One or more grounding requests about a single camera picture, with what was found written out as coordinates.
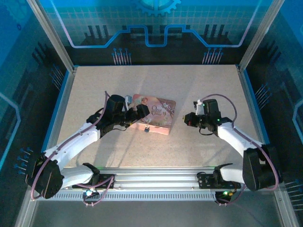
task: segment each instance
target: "gear logo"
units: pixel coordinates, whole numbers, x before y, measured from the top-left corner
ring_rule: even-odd
[[[142,13],[157,17],[159,14],[164,16],[165,13],[171,13],[171,10],[176,9],[176,5],[180,4],[181,0],[132,0],[132,3],[135,4],[137,9],[140,9]]]
[[[7,11],[16,22],[22,21],[27,15],[26,0],[0,0],[0,5],[6,6]]]

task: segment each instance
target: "blue edge trim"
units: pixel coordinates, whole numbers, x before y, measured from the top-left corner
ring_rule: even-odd
[[[64,89],[65,89],[65,86],[66,86],[68,76],[69,76],[69,72],[66,71],[65,77],[64,77],[64,80],[63,80],[63,83],[62,83],[62,86],[61,86],[61,90],[60,90],[60,93],[59,93],[59,96],[58,96],[58,99],[57,99],[57,102],[56,102],[56,106],[53,110],[53,115],[52,115],[48,130],[47,130],[47,133],[46,133],[46,136],[45,136],[45,140],[44,140],[41,152],[46,150],[47,143],[50,139],[51,132],[52,132],[53,125],[54,125],[54,122],[55,122],[55,119],[56,119],[56,116],[57,116],[57,113],[58,113],[58,110],[59,110],[59,105],[60,105],[60,102],[62,100],[62,96],[63,96],[63,92],[64,92]],[[257,118],[258,118],[258,121],[259,121],[259,124],[260,124],[260,127],[261,127],[261,131],[262,131],[262,134],[263,134],[264,141],[265,141],[266,144],[269,144],[269,137],[268,137],[268,134],[266,132],[265,125],[264,125],[264,122],[263,122],[263,119],[262,119],[262,116],[261,116],[261,112],[259,110],[256,98],[254,96],[254,91],[252,89],[250,79],[248,77],[248,74],[247,74],[246,70],[244,71],[244,76],[245,76],[245,80],[246,80],[247,85],[248,85],[248,89],[249,89],[249,92],[250,92],[250,96],[251,96],[254,108],[256,110]]]
[[[269,137],[268,137],[268,134],[266,132],[265,125],[264,125],[264,122],[263,122],[263,119],[262,119],[262,116],[261,116],[261,112],[259,110],[257,100],[256,100],[256,97],[254,95],[254,91],[252,89],[252,85],[251,85],[251,82],[250,82],[250,79],[248,77],[248,73],[247,73],[246,70],[244,70],[244,76],[245,76],[245,80],[246,80],[247,85],[248,85],[248,89],[250,91],[250,96],[251,96],[253,105],[254,105],[255,110],[256,110],[257,118],[258,118],[258,121],[259,121],[259,124],[260,124],[260,127],[261,127],[261,131],[262,131],[262,134],[263,134],[262,136],[264,138],[264,142],[265,142],[265,144],[269,144]]]
[[[64,80],[63,80],[63,83],[62,83],[62,86],[61,86],[61,89],[60,89],[60,93],[58,95],[57,102],[56,102],[55,108],[53,110],[53,115],[52,115],[51,121],[50,121],[48,129],[47,129],[47,133],[46,133],[46,136],[45,136],[45,139],[44,139],[44,142],[43,142],[41,152],[44,152],[47,148],[47,144],[48,144],[48,141],[50,139],[50,136],[51,136],[51,133],[52,133],[52,130],[53,130],[53,125],[55,123],[55,119],[56,119],[56,116],[58,114],[59,105],[60,105],[60,102],[61,102],[62,97],[63,97],[63,92],[64,92],[64,89],[65,89],[68,77],[69,77],[69,72],[66,71],[65,76],[64,76]]]

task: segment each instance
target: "speckled tabletop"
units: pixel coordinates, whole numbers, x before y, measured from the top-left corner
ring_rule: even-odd
[[[212,93],[228,96],[236,105],[235,123],[257,139],[234,65],[97,66],[78,67],[61,127],[59,142],[69,137],[103,107],[105,93],[142,94],[176,101],[170,134],[129,128],[111,131],[77,155],[68,166],[89,162],[96,167],[216,166],[240,163],[240,155],[216,136],[202,136],[186,126],[183,115],[194,112],[193,101]],[[228,101],[215,97],[222,117],[234,117]]]

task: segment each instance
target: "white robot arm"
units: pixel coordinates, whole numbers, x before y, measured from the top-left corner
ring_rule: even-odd
[[[232,120],[227,117],[222,118],[215,99],[203,102],[198,100],[194,102],[194,106],[196,112],[185,115],[184,122],[200,130],[207,128],[212,134],[229,143],[243,158],[242,165],[228,163],[217,166],[213,173],[216,185],[220,186],[222,182],[238,182],[256,191],[282,182],[274,147],[252,139],[235,127]]]
[[[99,113],[102,109],[98,110],[65,141],[44,153],[32,154],[27,163],[26,183],[46,199],[64,187],[76,184],[94,186],[99,183],[99,170],[89,163],[74,168],[64,167],[84,148],[113,130],[114,126],[128,128],[150,113],[145,105],[138,105],[136,110],[128,109],[128,102],[129,97],[125,100],[112,95],[102,108],[102,114]]]

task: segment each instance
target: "pink box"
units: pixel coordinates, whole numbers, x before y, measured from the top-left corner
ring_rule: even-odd
[[[176,102],[168,99],[136,94],[133,96],[133,102],[129,107],[136,107],[139,104],[148,106],[150,114],[133,124],[131,127],[169,135],[172,120],[174,118]]]

